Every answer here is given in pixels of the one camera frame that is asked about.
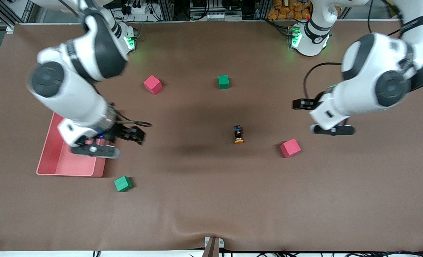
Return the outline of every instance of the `pink cube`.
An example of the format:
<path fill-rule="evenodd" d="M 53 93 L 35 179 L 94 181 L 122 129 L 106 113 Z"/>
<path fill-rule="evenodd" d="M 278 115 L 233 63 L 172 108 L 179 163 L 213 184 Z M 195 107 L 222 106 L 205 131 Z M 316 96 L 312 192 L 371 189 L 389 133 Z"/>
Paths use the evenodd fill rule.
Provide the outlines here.
<path fill-rule="evenodd" d="M 282 152 L 285 155 L 285 158 L 291 157 L 296 153 L 300 152 L 300 146 L 295 139 L 291 139 L 287 142 L 284 142 L 281 146 Z"/>
<path fill-rule="evenodd" d="M 148 89 L 148 91 L 150 91 L 153 95 L 156 95 L 162 89 L 161 82 L 153 75 L 145 80 L 144 84 L 146 89 Z"/>

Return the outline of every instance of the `pink tray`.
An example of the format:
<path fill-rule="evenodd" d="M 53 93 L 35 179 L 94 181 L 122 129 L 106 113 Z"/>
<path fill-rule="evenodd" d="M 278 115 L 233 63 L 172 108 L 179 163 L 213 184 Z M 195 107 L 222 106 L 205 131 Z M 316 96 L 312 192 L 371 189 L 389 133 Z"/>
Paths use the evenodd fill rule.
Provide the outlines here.
<path fill-rule="evenodd" d="M 40 156 L 37 174 L 50 176 L 102 177 L 105 158 L 78 156 L 70 152 L 58 131 L 58 124 L 63 118 L 56 113 L 51 119 L 45 145 Z M 98 144 L 108 144 L 98 140 Z"/>

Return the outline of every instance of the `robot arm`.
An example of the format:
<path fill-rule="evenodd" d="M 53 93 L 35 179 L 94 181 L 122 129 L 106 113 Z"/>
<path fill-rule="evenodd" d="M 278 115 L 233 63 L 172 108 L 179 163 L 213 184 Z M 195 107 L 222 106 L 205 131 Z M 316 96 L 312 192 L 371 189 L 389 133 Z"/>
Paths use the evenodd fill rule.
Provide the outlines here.
<path fill-rule="evenodd" d="M 423 0 L 394 3 L 406 21 L 423 17 Z M 311 110 L 318 123 L 314 133 L 336 131 L 337 124 L 355 114 L 389 109 L 423 86 L 423 25 L 410 29 L 401 39 L 378 33 L 363 36 L 347 49 L 342 77 L 342 82 L 316 99 L 293 101 L 294 109 Z"/>
<path fill-rule="evenodd" d="M 354 7 L 365 5 L 369 0 L 311 0 L 313 5 L 312 16 L 306 23 L 298 23 L 301 34 L 293 48 L 303 55 L 314 56 L 323 50 L 329 39 L 329 32 L 337 21 L 336 5 Z"/>
<path fill-rule="evenodd" d="M 86 34 L 40 51 L 39 65 L 28 89 L 42 104 L 64 117 L 58 130 L 72 150 L 81 147 L 81 153 L 99 156 L 83 151 L 89 147 L 86 140 L 96 137 L 108 141 L 120 137 L 142 144 L 144 133 L 137 127 L 119 124 L 115 109 L 93 88 L 95 83 L 123 72 L 127 53 L 134 47 L 130 45 L 132 39 L 122 34 L 122 27 L 127 25 L 116 23 L 111 13 L 99 8 L 94 0 L 75 3 Z M 114 147 L 108 152 L 100 157 L 118 156 Z"/>

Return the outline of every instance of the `brown cloth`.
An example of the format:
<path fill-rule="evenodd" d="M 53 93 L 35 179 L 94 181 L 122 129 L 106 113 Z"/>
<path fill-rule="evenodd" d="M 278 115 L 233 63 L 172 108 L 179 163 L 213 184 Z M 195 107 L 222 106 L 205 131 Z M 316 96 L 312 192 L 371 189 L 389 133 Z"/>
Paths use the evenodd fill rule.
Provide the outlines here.
<path fill-rule="evenodd" d="M 81 27 L 16 26 L 0 49 L 0 250 L 188 249 L 205 236 L 235 251 L 423 250 L 423 88 L 351 117 L 354 136 L 313 135 L 308 112 L 291 109 L 305 73 L 340 62 L 367 26 L 338 22 L 333 33 L 305 57 L 264 22 L 146 25 L 123 75 L 98 88 L 154 127 L 143 146 L 118 140 L 103 178 L 76 178 L 35 174 L 52 112 L 25 81 L 38 51 Z M 150 75 L 164 85 L 156 96 L 143 86 Z M 219 75 L 230 89 L 217 89 Z M 308 92 L 339 81 L 338 66 L 320 67 Z M 282 158 L 292 138 L 303 151 Z M 117 192 L 121 176 L 135 187 Z"/>

